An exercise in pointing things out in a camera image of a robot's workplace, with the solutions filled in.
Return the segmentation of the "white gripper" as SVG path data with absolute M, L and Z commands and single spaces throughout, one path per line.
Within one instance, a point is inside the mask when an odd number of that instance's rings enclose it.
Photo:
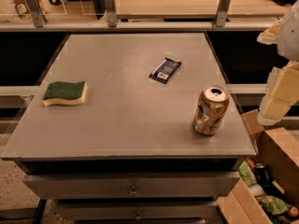
M 290 60 L 286 66 L 274 67 L 270 72 L 259 107 L 258 122 L 272 126 L 299 101 L 299 0 L 281 21 L 261 32 L 257 41 L 265 45 L 278 43 L 278 54 Z

